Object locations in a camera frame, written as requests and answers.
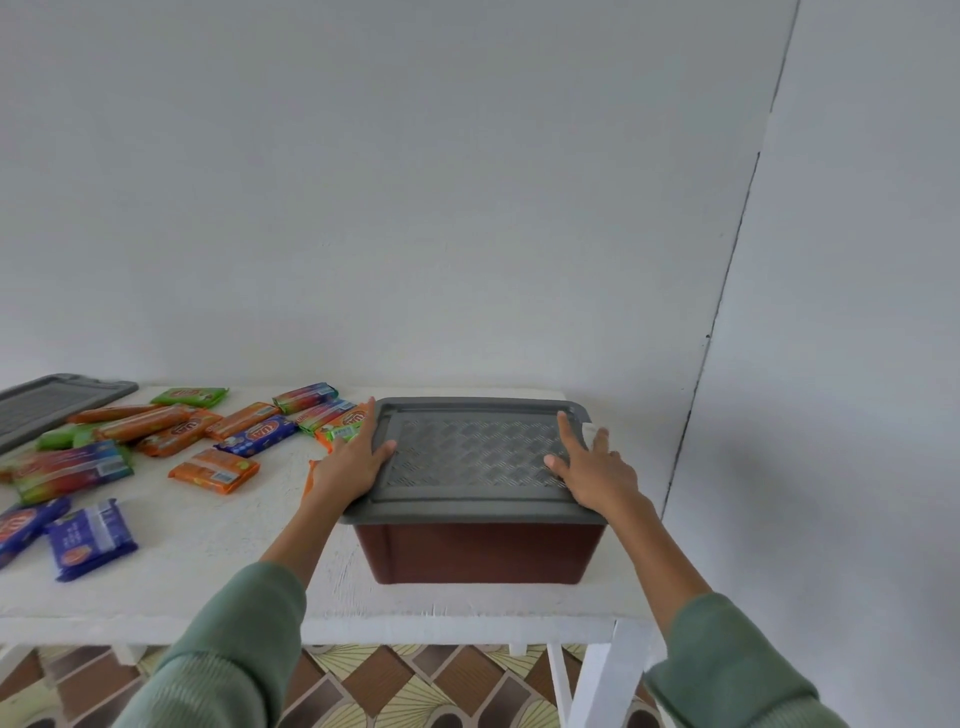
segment gray tray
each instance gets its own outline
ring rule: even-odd
[[[604,523],[543,465],[565,454],[557,412],[578,439],[587,410],[565,400],[394,398],[376,404],[373,446],[394,456],[343,523]]]
[[[66,418],[135,392],[135,381],[48,375],[0,392],[0,454],[33,440]]]

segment green sleeve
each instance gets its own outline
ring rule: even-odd
[[[167,702],[156,699],[156,694],[163,689],[168,698],[179,695],[181,703],[198,711],[193,722],[151,720],[144,724],[232,726],[232,722],[218,722],[213,714],[229,711],[229,706],[220,704],[225,701],[245,703],[252,688],[259,706],[252,714],[256,720],[240,725],[275,725],[300,656],[300,624],[305,611],[303,586],[284,567],[260,562],[241,569],[167,650],[156,674],[140,692],[143,697],[135,697],[127,711],[142,711],[149,698],[153,710],[162,713]],[[233,683],[231,675],[236,678]]]
[[[729,599],[716,594],[697,597],[674,618],[667,659],[650,670],[646,684],[685,728],[803,726],[772,712],[804,698],[820,705],[816,688]]]
[[[180,655],[133,696],[113,728],[267,728],[251,677],[215,655]]]

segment plastic storage box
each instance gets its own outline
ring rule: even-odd
[[[546,453],[564,453],[559,410],[581,438],[587,410],[570,401],[379,401],[373,446],[396,440],[396,453],[341,518],[373,577],[578,583],[606,522],[543,465]]]

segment white table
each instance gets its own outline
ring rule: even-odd
[[[226,414],[300,386],[236,387],[215,408]],[[146,402],[165,387],[145,387],[122,402]],[[369,396],[472,396],[565,399],[529,389],[347,388]],[[39,541],[0,571],[0,673],[36,644],[112,644],[125,661],[137,645],[170,644],[204,603],[255,561],[293,515],[307,460],[323,453],[295,435],[256,456],[260,473],[223,497],[167,478],[203,441],[165,459],[137,456],[136,475],[76,497],[88,505],[116,497],[140,544],[134,555],[61,584],[48,545]],[[0,488],[0,510],[14,502]],[[626,553],[607,529],[583,581],[544,584],[397,584],[373,581],[360,545],[338,525],[307,592],[306,644],[547,643],[564,726],[620,726],[645,667],[655,626]],[[560,643],[589,645],[576,694],[566,688]]]

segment gray lid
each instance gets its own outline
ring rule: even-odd
[[[396,453],[344,523],[604,523],[543,465],[565,454],[563,410],[582,440],[587,410],[565,400],[413,397],[376,404],[373,446]]]

